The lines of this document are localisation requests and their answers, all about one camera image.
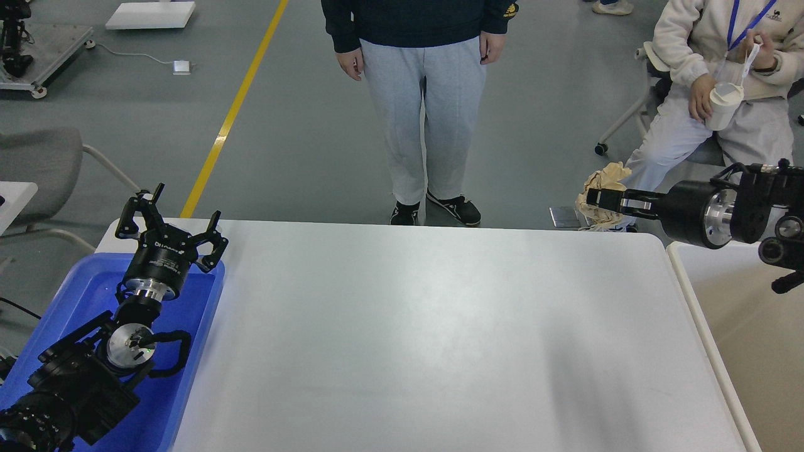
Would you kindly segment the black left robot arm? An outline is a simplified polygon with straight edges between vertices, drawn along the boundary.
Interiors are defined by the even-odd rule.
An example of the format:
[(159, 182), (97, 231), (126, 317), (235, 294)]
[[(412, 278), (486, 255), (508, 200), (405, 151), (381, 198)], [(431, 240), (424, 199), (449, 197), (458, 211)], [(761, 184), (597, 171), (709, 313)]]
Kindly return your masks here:
[(188, 331), (153, 331), (163, 302), (180, 294), (193, 264), (215, 269), (229, 241), (219, 232), (220, 211), (201, 234), (164, 221), (163, 191), (139, 191), (119, 218), (118, 239), (138, 248), (117, 285), (117, 311), (105, 311), (38, 355), (31, 390), (2, 411), (3, 451), (71, 451), (75, 438), (95, 444), (139, 404), (144, 379), (172, 377), (192, 352)]

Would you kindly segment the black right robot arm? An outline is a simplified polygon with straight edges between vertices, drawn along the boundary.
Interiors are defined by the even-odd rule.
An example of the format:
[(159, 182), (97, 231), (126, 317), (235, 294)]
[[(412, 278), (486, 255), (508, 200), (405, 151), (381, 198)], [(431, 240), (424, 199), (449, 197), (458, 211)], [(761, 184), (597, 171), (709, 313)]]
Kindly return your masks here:
[(786, 294), (803, 280), (803, 172), (778, 165), (733, 163), (707, 182), (684, 180), (666, 193), (626, 189), (620, 177), (598, 171), (580, 195), (583, 207), (657, 220), (672, 240), (708, 249), (730, 241), (758, 243), (758, 256), (789, 270), (772, 282)]

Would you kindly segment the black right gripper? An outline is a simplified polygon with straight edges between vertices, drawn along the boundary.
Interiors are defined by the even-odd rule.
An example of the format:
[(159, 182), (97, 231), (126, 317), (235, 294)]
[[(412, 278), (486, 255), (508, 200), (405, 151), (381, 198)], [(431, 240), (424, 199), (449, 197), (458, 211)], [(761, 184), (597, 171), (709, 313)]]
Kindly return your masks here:
[(609, 188), (591, 188), (587, 192), (587, 204), (592, 208), (627, 217), (660, 218), (671, 239), (709, 249), (720, 249), (732, 240), (735, 200), (736, 191), (732, 188), (698, 181), (677, 183), (665, 195)]

